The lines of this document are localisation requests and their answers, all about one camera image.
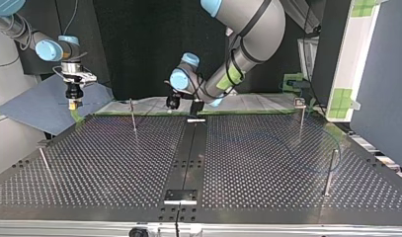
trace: black cable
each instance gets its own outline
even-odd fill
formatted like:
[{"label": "black cable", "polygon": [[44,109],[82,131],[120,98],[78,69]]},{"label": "black cable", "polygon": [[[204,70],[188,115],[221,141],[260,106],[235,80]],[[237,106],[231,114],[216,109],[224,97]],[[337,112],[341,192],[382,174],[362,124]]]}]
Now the black cable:
[{"label": "black cable", "polygon": [[201,90],[205,95],[207,95],[208,97],[210,97],[210,98],[212,98],[212,99],[215,99],[215,100],[224,99],[224,98],[226,98],[228,95],[230,95],[231,92],[234,91],[234,88],[235,88],[236,86],[240,85],[240,84],[236,84],[236,83],[234,82],[234,80],[232,80],[231,75],[229,74],[229,64],[230,64],[230,63],[229,63],[229,60],[230,60],[230,59],[231,59],[232,64],[234,64],[234,67],[237,69],[238,73],[241,75],[240,80],[241,80],[241,81],[244,80],[244,73],[241,71],[240,67],[238,66],[237,62],[235,61],[235,56],[234,56],[234,52],[235,52],[234,45],[235,45],[235,43],[237,42],[237,40],[238,40],[239,37],[240,37],[240,36],[237,35],[237,36],[234,38],[234,40],[232,41],[232,43],[231,43],[230,46],[229,46],[228,53],[225,53],[225,73],[226,73],[226,76],[227,76],[227,78],[228,78],[228,81],[232,84],[231,90],[230,90],[228,93],[224,93],[224,95],[223,95],[223,96],[220,96],[220,97],[212,96],[212,95],[207,91],[207,89],[204,89],[204,88],[201,86],[205,81],[204,81],[204,80],[203,80],[202,82],[200,81],[200,77],[201,77],[201,78],[203,78],[203,77],[202,77],[201,74],[199,73],[199,74],[197,75],[197,76],[198,76],[198,78],[197,78],[198,87],[197,87],[196,91]]},{"label": "black cable", "polygon": [[74,12],[73,12],[73,14],[71,16],[70,21],[68,22],[67,27],[64,30],[64,33],[63,33],[64,36],[67,34],[67,31],[68,31],[69,27],[71,26],[72,22],[74,21],[75,16],[77,15],[77,10],[78,10],[78,0],[75,0]]},{"label": "black cable", "polygon": [[326,111],[323,110],[323,107],[322,107],[322,105],[321,105],[321,102],[320,102],[320,100],[318,99],[317,94],[315,93],[315,90],[314,90],[314,86],[312,85],[312,82],[311,82],[312,77],[311,77],[311,75],[309,74],[308,63],[307,63],[307,56],[306,56],[306,51],[305,51],[306,27],[307,27],[307,23],[308,23],[308,20],[309,20],[309,15],[310,15],[310,13],[311,13],[311,5],[309,5],[308,11],[307,11],[307,13],[306,13],[305,24],[304,24],[304,37],[303,37],[303,39],[302,39],[302,49],[303,49],[303,53],[304,53],[305,69],[306,69],[306,74],[308,75],[308,79],[309,79],[309,80],[305,80],[305,81],[307,81],[307,82],[309,83],[309,85],[310,85],[310,87],[311,87],[312,94],[314,94],[314,98],[315,98],[315,100],[317,101],[318,106],[320,107],[321,111],[323,112],[324,116],[326,117],[326,116],[327,116],[327,113],[326,113]]},{"label": "black cable", "polygon": [[0,67],[5,67],[5,66],[10,66],[10,65],[12,65],[12,64],[15,64],[19,59],[20,59],[20,55],[18,55],[18,56],[16,57],[16,59],[14,59],[14,60],[11,61],[11,62],[8,62],[8,63],[6,63],[6,64],[1,64]]}]

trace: black curtain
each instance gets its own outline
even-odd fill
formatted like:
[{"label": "black curtain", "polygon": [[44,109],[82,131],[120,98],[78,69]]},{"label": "black curtain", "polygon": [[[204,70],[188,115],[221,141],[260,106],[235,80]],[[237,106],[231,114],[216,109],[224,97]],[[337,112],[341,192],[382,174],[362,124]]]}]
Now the black curtain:
[{"label": "black curtain", "polygon": [[225,27],[200,0],[94,0],[117,100],[167,96],[164,84],[186,51],[209,77],[223,62]]}]

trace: robotic arm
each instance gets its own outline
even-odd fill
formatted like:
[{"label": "robotic arm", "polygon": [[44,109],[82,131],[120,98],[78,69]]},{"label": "robotic arm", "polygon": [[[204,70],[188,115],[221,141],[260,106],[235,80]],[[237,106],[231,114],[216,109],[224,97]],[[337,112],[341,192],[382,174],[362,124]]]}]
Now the robotic arm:
[{"label": "robotic arm", "polygon": [[34,50],[42,60],[61,61],[60,73],[67,85],[65,96],[69,101],[69,109],[75,111],[82,105],[84,94],[81,89],[97,81],[97,77],[81,65],[80,58],[86,53],[80,52],[76,37],[60,36],[58,40],[54,40],[33,29],[25,18],[16,14],[25,2],[26,0],[0,0],[0,32]]},{"label": "robotic arm", "polygon": [[[275,54],[284,35],[284,10],[280,0],[201,0],[201,5],[237,34],[230,57],[206,81],[197,73],[200,59],[185,53],[170,77],[170,85],[217,107],[225,92],[242,82],[245,73]],[[240,46],[233,48],[238,38]]]}]

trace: metal bracket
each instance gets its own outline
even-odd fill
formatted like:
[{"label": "metal bracket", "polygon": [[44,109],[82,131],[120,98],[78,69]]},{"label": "metal bracket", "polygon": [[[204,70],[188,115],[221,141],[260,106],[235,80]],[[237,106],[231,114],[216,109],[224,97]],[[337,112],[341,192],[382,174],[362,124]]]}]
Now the metal bracket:
[{"label": "metal bracket", "polygon": [[165,204],[196,205],[198,203],[196,190],[169,190],[164,198]]},{"label": "metal bracket", "polygon": [[360,111],[361,110],[361,104],[357,101],[352,101],[351,103],[351,109],[355,111]]}]

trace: green tape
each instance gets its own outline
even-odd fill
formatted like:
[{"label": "green tape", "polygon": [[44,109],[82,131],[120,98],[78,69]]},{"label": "green tape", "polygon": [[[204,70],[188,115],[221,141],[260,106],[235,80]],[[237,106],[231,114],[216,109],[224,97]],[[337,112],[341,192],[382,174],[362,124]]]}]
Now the green tape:
[{"label": "green tape", "polygon": [[71,111],[71,116],[75,120],[75,122],[77,122],[77,123],[79,123],[79,122],[84,120],[84,118],[80,117],[80,115],[78,114],[78,110]]},{"label": "green tape", "polygon": [[302,81],[304,78],[304,75],[302,73],[296,73],[296,74],[284,74],[283,76],[283,91],[284,92],[301,92],[300,88],[293,88],[291,86],[288,86],[286,83],[287,81]]},{"label": "green tape", "polygon": [[353,18],[372,16],[373,8],[376,0],[356,0],[354,9],[352,10]]},{"label": "green tape", "polygon": [[297,113],[297,110],[268,110],[268,111],[202,111],[201,116],[227,116],[227,115],[289,115]]},{"label": "green tape", "polygon": [[[136,117],[179,117],[179,116],[188,116],[189,112],[135,112],[133,113]],[[96,113],[95,116],[119,116],[119,117],[129,117],[132,116],[132,112],[100,112]]]},{"label": "green tape", "polygon": [[352,105],[352,89],[338,88],[334,90],[331,106],[329,109],[329,118],[345,119]]},{"label": "green tape", "polygon": [[[238,72],[238,70],[237,70],[237,68],[235,68],[235,66],[232,66],[228,70],[228,74],[231,77],[231,80],[234,84],[241,83],[241,77],[243,75]],[[216,85],[216,88],[218,88],[222,91],[226,91],[228,88],[234,86],[233,83],[231,83],[231,81],[228,79],[228,76],[225,73],[225,76],[222,77],[222,79],[219,81],[218,85]]]}]

